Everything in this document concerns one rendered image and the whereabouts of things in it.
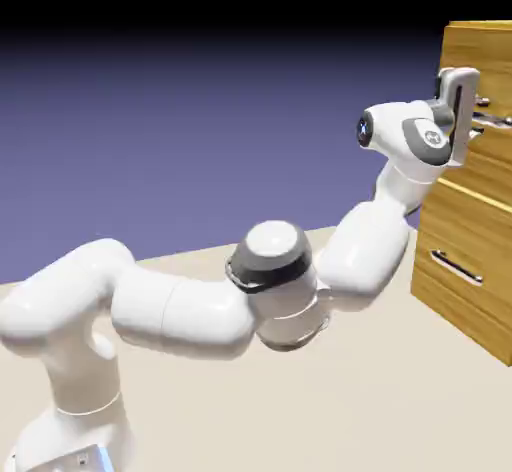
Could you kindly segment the light wood cabinet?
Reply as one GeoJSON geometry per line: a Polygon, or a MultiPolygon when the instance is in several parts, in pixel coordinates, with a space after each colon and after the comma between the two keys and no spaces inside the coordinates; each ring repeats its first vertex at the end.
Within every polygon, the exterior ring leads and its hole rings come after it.
{"type": "Polygon", "coordinates": [[[479,70],[476,135],[420,211],[411,292],[512,366],[512,20],[449,23],[440,64],[479,70]]]}

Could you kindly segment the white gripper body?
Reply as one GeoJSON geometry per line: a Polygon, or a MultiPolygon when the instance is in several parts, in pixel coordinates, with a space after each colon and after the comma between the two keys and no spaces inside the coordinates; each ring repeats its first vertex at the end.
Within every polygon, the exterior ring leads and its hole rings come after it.
{"type": "Polygon", "coordinates": [[[448,163],[452,168],[462,167],[466,159],[479,80],[480,72],[471,67],[453,68],[446,74],[446,101],[455,116],[448,163]]]}

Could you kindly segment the wood drawer front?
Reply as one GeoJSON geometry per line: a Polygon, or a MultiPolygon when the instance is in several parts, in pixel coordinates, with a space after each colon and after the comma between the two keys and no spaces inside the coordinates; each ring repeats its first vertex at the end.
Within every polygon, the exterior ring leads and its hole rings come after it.
{"type": "Polygon", "coordinates": [[[411,294],[512,366],[512,212],[440,181],[420,211],[411,294]],[[482,275],[483,285],[435,263],[433,249],[482,275]]]}
{"type": "MultiPolygon", "coordinates": [[[[489,105],[474,110],[512,116],[512,21],[452,22],[444,31],[442,67],[471,66],[480,71],[477,94],[489,105]]],[[[465,165],[447,171],[440,183],[512,212],[512,127],[484,127],[469,143],[465,165]]]]}

